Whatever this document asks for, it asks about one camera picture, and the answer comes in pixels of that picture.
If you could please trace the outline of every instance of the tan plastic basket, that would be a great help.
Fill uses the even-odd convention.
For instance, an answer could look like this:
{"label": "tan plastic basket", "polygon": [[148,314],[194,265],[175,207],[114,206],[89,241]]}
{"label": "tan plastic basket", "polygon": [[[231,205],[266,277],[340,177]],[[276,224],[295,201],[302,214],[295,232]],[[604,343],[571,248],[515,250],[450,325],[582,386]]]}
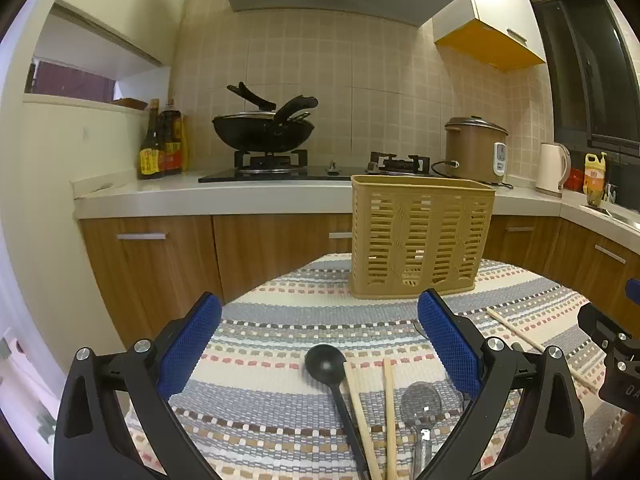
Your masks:
{"label": "tan plastic basket", "polygon": [[495,190],[471,180],[353,175],[356,298],[414,298],[474,288]]}

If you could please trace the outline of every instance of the stove burner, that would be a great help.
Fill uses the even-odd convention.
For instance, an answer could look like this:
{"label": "stove burner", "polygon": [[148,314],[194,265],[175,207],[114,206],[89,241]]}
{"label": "stove burner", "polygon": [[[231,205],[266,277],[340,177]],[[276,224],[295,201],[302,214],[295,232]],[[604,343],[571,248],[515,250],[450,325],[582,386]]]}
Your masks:
{"label": "stove burner", "polygon": [[428,156],[409,155],[410,160],[396,158],[395,153],[371,152],[367,173],[389,175],[429,175]]}
{"label": "stove burner", "polygon": [[298,163],[292,164],[289,155],[274,155],[265,153],[263,156],[250,156],[249,164],[244,164],[244,156],[248,152],[235,152],[234,162],[237,173],[297,173],[306,168],[306,150],[293,150],[298,156]]}

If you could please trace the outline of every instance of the striped tablecloth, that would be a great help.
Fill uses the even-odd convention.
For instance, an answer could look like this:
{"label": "striped tablecloth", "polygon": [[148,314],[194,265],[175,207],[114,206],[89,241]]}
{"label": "striped tablecloth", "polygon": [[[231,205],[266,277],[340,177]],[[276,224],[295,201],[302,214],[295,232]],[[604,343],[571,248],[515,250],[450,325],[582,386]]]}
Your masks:
{"label": "striped tablecloth", "polygon": [[[329,390],[304,370],[306,351],[330,343],[356,363],[360,398],[381,470],[385,470],[382,359],[389,356],[396,419],[404,390],[431,383],[444,412],[432,434],[434,452],[460,418],[460,398],[430,343],[414,329],[416,300],[357,300],[349,293],[349,254],[330,254],[265,283],[223,309],[223,320],[183,393],[170,404],[203,455],[223,478],[357,479]],[[490,306],[544,346],[562,348],[571,367],[594,384],[604,378],[604,353],[577,325],[580,294],[527,270],[483,260],[471,292],[445,296],[452,311],[484,336],[519,341],[484,310]],[[619,408],[576,384],[595,467],[620,434]],[[518,403],[512,392],[484,456],[497,457]],[[127,424],[147,465],[162,470],[135,413]],[[398,424],[398,475],[408,477],[415,436]]]}

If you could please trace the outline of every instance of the black ladle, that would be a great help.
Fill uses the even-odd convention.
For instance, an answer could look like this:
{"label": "black ladle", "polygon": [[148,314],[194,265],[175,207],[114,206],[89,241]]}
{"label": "black ladle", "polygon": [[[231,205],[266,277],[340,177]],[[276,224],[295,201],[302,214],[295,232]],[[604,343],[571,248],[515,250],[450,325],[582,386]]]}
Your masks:
{"label": "black ladle", "polygon": [[310,376],[316,381],[326,384],[331,389],[331,393],[334,394],[335,405],[338,408],[340,420],[347,434],[347,443],[351,447],[358,472],[362,480],[370,480],[371,476],[362,444],[351,420],[351,415],[349,415],[349,411],[347,410],[344,398],[340,393],[340,383],[345,378],[344,362],[346,360],[342,352],[335,346],[324,344],[316,345],[306,353],[305,368]]}

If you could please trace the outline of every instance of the white kettle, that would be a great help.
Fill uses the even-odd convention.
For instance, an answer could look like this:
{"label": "white kettle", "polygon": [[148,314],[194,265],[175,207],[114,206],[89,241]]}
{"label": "white kettle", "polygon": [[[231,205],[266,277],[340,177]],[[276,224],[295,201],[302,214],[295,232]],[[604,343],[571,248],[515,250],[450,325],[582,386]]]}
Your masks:
{"label": "white kettle", "polygon": [[562,198],[562,186],[570,171],[571,157],[566,147],[556,142],[540,144],[536,191]]}

